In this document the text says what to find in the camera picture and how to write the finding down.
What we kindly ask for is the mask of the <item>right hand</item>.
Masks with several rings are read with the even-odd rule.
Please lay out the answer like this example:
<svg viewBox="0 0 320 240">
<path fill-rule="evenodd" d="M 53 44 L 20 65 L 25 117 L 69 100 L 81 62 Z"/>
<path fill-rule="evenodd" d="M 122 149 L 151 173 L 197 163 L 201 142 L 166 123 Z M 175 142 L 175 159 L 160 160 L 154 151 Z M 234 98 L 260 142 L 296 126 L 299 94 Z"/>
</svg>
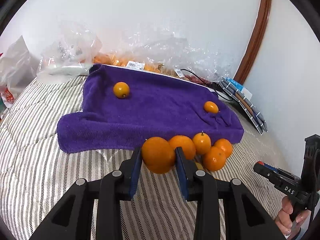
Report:
<svg viewBox="0 0 320 240">
<path fill-rule="evenodd" d="M 288 198 L 285 196 L 282 199 L 282 207 L 279 210 L 274 222 L 281 231 L 281 233 L 287 237 L 287 239 L 293 239 L 300 231 L 301 226 L 304 224 L 306 219 L 310 216 L 311 211 L 304 210 L 296 217 L 296 225 L 293 226 L 293 222 L 290 219 L 291 213 L 293 213 L 293 206 Z"/>
</svg>

